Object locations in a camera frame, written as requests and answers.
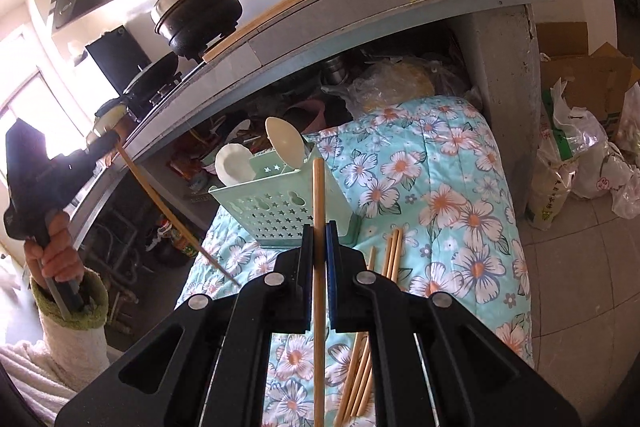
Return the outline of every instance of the floral fabric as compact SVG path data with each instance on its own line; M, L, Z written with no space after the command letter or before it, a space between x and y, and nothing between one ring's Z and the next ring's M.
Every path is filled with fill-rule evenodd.
M364 219L358 250L382 254L404 230L398 284L429 297L455 295L526 362L532 364L530 286L500 154L484 118L457 98L435 96L389 107L309 137L316 142L354 211ZM204 247L241 283L273 270L264 250L220 208ZM202 257L178 305L197 293L230 295L235 287ZM353 334L326 341L326 424L332 425L351 358ZM264 424L313 423L313 332L274 335ZM353 425L375 423L373 401Z

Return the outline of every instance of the sleeve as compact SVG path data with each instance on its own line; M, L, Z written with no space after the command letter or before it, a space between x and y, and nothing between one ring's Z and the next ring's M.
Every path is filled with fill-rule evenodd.
M100 276L91 270L86 271L82 286L92 298L90 309L74 313L65 321L55 302L31 280L44 332L44 351L49 358L47 365L60 382L76 392L109 367L104 336L109 296Z

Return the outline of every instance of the green cuff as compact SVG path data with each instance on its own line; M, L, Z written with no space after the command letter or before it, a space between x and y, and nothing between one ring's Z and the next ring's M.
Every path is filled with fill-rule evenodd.
M81 286L91 297L92 304L85 306L84 311L72 313L71 318L66 321L62 318L58 305L50 300L33 277L31 278L31 290L40 313L69 330L85 331L103 327L107 322L107 312L109 310L107 289L102 284L100 276L89 269L84 272Z

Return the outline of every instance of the floor tile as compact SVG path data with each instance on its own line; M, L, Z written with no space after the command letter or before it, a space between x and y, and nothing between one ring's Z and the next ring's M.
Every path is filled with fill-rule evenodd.
M626 377L640 349L640 296L620 304L614 310L614 317L613 361L609 375L612 392Z
M598 226L609 259L614 306L640 293L640 252L630 225L631 222L618 218Z
M611 211L611 203L611 194L591 200L591 205L596 213L598 223L606 223L607 221L616 219L616 214Z
M524 259L529 270L529 286L531 291L531 334L540 336L540 278L538 276L538 261L536 259L536 247L529 245L524 247Z
M540 367L540 337L533 337L533 362L536 364L535 370Z
M577 200L567 198L560 213L549 230L538 230L531 227L531 235L534 243L542 243L556 237L563 237L570 233L580 232L597 225L595 211L590 200Z
M538 372L578 411L586 425L606 405L614 312L540 338Z
M536 259L542 335L613 308L609 263L597 227L536 245Z
M526 221L526 219L518 220L518 234L520 235L520 244L523 247L527 245L533 245L533 236L531 235L531 225Z

